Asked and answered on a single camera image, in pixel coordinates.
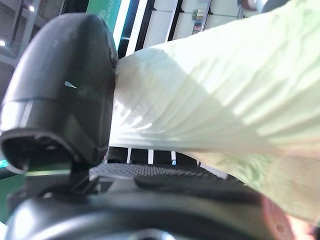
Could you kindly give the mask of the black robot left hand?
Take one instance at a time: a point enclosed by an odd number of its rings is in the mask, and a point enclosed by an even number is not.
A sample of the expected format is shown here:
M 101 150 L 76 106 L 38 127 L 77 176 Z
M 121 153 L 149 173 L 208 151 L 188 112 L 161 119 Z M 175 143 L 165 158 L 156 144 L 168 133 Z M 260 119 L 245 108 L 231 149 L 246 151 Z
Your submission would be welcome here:
M 196 165 L 103 163 L 115 67 L 112 34 L 58 16 L 22 55 L 0 107 L 0 151 L 24 176 L 7 196 L 6 240 L 292 240 L 285 214 Z

